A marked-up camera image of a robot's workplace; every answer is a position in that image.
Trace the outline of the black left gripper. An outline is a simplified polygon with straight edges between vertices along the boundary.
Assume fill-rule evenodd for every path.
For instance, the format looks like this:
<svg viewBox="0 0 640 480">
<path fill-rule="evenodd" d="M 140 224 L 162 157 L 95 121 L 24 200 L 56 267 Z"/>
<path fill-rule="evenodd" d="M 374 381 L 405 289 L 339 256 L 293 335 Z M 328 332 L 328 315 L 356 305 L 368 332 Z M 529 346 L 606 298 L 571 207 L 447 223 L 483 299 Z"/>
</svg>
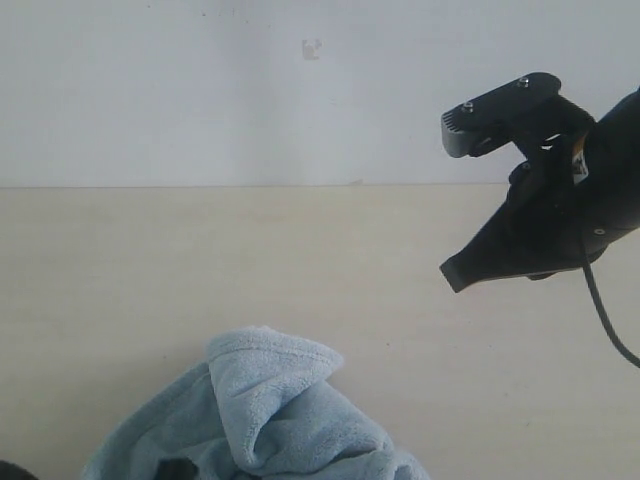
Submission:
<svg viewBox="0 0 640 480">
<path fill-rule="evenodd" d="M 157 480 L 195 480 L 198 466 L 188 458 L 163 459 L 157 467 Z"/>
</svg>

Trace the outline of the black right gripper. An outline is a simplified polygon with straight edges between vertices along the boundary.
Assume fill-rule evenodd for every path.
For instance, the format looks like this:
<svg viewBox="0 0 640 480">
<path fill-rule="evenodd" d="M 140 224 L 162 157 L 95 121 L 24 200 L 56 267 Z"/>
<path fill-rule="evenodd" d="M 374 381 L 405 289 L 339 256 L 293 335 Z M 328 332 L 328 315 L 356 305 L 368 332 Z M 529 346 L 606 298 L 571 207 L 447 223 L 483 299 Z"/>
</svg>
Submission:
<svg viewBox="0 0 640 480">
<path fill-rule="evenodd" d="M 439 269 L 454 292 L 482 282 L 542 279 L 580 268 L 605 252 L 590 232 L 576 191 L 570 149 L 538 148 L 509 175 L 503 206 Z"/>
</svg>

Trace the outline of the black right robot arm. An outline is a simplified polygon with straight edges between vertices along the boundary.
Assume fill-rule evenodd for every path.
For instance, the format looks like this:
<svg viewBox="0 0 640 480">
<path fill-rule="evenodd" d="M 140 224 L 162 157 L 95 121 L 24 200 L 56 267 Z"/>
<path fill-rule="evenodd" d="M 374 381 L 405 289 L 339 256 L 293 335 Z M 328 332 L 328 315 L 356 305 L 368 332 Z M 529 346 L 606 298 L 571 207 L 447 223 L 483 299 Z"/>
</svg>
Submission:
<svg viewBox="0 0 640 480">
<path fill-rule="evenodd" d="M 600 120 L 577 105 L 555 108 L 561 125 L 519 124 L 524 156 L 504 202 L 441 273 L 455 292 L 505 278 L 547 278 L 598 259 L 639 227 L 639 94 Z"/>
</svg>

